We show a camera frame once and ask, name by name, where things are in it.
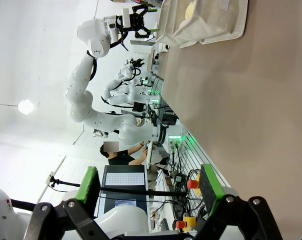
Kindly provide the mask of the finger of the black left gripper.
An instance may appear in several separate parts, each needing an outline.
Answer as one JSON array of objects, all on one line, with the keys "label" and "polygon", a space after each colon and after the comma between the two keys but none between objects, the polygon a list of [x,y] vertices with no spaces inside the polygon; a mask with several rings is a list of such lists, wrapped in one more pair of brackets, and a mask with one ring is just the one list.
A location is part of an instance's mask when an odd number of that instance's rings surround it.
[{"label": "finger of the black left gripper", "polygon": [[135,31],[135,38],[148,38],[150,35],[159,32],[158,28],[148,29],[142,26],[139,30]]},{"label": "finger of the black left gripper", "polygon": [[138,15],[145,15],[146,13],[155,13],[158,11],[157,8],[148,6],[148,5],[135,5],[132,7],[132,10],[134,13],[137,13]]}]

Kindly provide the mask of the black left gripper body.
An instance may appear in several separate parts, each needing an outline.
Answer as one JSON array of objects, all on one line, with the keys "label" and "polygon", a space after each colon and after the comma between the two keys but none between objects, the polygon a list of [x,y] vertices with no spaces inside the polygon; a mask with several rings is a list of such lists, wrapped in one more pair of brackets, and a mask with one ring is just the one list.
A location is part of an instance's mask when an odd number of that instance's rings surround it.
[{"label": "black left gripper body", "polygon": [[144,12],[134,12],[129,15],[130,19],[130,31],[134,32],[139,32],[143,31],[144,33],[147,32],[147,29],[145,28],[145,23],[144,23]]}]

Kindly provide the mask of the black background gripper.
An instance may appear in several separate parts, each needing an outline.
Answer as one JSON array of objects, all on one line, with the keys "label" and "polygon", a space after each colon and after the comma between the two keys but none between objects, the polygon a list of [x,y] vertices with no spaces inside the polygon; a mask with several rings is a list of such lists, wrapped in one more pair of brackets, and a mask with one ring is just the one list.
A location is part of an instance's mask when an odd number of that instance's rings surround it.
[{"label": "black background gripper", "polygon": [[140,68],[145,64],[143,58],[138,58],[138,59],[131,58],[130,60],[127,61],[127,63],[129,65],[132,65],[133,68]]}]

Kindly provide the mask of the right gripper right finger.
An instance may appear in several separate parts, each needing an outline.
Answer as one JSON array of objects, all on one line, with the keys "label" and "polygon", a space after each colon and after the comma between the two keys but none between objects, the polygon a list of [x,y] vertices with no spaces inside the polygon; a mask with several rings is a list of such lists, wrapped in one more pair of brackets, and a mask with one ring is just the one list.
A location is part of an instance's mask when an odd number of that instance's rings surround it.
[{"label": "right gripper right finger", "polygon": [[272,211],[262,196],[243,200],[227,193],[212,165],[202,164],[198,181],[208,218],[198,224],[195,240],[220,240],[227,227],[236,227],[240,240],[282,240]]}]

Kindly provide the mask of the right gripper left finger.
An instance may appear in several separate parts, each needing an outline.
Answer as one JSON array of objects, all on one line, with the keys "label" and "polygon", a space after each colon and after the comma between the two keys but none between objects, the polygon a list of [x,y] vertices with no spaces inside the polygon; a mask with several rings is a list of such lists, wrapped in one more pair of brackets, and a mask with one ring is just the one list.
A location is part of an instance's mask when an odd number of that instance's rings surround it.
[{"label": "right gripper left finger", "polygon": [[75,230],[82,240],[108,240],[94,221],[100,190],[98,170],[89,166],[75,197],[57,206],[40,202],[34,207],[24,239],[61,240],[65,232]]}]

